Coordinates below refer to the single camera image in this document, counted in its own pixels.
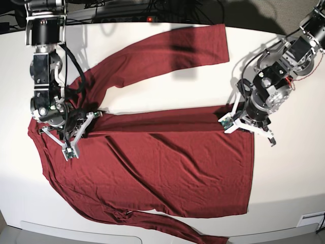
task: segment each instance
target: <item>wall socket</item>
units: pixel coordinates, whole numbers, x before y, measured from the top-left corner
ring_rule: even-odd
[[[320,227],[324,219],[324,214],[325,211],[302,215],[298,222],[297,227],[312,225],[312,224],[318,224],[318,227]]]

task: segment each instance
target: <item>white table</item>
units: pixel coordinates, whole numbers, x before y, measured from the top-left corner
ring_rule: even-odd
[[[107,23],[69,26],[67,44],[86,70],[116,51],[146,37],[184,25]],[[176,71],[125,88],[108,89],[102,108],[122,114],[225,104],[243,64],[277,36],[227,28],[230,62]],[[189,243],[138,227],[105,225],[78,215],[49,185],[33,141],[27,135],[33,81],[33,49],[24,32],[0,36],[0,209],[8,225],[41,232],[24,222],[101,234],[137,236],[143,244]],[[77,70],[69,63],[69,81]],[[293,228],[302,214],[325,210],[323,129],[325,63],[304,81],[271,116],[277,145],[255,137],[255,166],[249,213],[219,219],[179,219],[207,235],[236,236]],[[253,78],[252,69],[246,76]],[[59,230],[57,236],[64,236]]]

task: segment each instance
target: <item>red wire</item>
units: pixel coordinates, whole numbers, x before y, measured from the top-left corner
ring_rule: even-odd
[[[323,59],[323,56],[324,56],[324,53],[322,53],[322,55],[321,55],[321,59],[320,59],[318,65],[316,66],[316,68],[313,70],[313,72],[311,72],[309,75],[305,76],[304,78],[301,78],[301,79],[299,79],[299,80],[293,80],[292,82],[294,82],[294,81],[301,81],[301,80],[304,80],[304,79],[306,79],[307,77],[311,76],[311,75],[312,75],[312,74],[317,70],[318,66],[320,65],[320,63],[321,63],[321,61],[322,61],[322,59]]]

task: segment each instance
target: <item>red long-sleeve shirt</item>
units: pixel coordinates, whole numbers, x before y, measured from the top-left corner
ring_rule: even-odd
[[[83,107],[98,106],[114,85],[228,60],[224,25],[159,34],[87,71]],[[185,223],[139,210],[191,218],[246,213],[253,136],[240,131],[224,134],[218,118],[226,110],[218,106],[105,114],[88,138],[80,140],[80,159],[68,162],[59,145],[37,133],[40,125],[34,120],[28,133],[40,153],[45,177],[85,218],[155,229],[199,244],[224,244],[225,237],[201,236]]]

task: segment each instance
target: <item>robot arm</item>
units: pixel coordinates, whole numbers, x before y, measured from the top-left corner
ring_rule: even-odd
[[[325,3],[321,0],[301,22],[299,30],[303,33],[296,41],[290,42],[287,39],[289,36],[286,36],[255,57],[260,58],[254,67],[257,75],[252,82],[244,79],[247,66],[244,68],[241,80],[237,83],[239,92],[233,110],[219,120],[225,133],[241,128],[266,136],[272,145],[276,144],[273,133],[268,128],[271,123],[269,115],[278,111],[281,104],[289,98],[294,77],[310,74],[317,52],[323,52],[324,9]],[[238,111],[241,96],[245,102]]]
[[[34,80],[34,97],[30,102],[32,116],[37,122],[48,124],[39,132],[47,134],[62,147],[66,160],[79,158],[79,139],[92,120],[102,116],[102,113],[87,113],[68,101],[69,95],[83,91],[85,76],[66,46],[65,0],[27,0],[22,3],[27,11],[25,42],[27,46],[35,48],[30,65],[30,75]],[[68,88],[66,80],[59,78],[62,60],[56,53],[58,45],[65,50],[80,73],[82,83],[77,90]],[[60,140],[51,131],[56,131]]]

